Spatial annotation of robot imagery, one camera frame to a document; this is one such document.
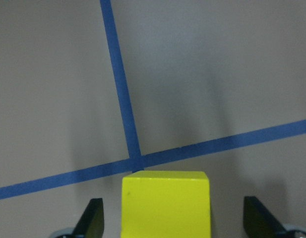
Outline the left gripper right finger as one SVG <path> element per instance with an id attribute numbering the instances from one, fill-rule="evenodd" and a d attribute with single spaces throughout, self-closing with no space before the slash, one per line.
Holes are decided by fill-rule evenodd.
<path id="1" fill-rule="evenodd" d="M 243 228 L 248 238 L 290 237 L 290 233 L 255 196 L 244 197 Z"/>

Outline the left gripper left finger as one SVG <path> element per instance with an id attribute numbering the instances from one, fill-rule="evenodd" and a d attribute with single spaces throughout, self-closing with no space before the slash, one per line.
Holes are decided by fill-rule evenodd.
<path id="1" fill-rule="evenodd" d="M 89 201 L 70 238 L 101 238 L 104 234 L 104 207 L 102 198 Z"/>

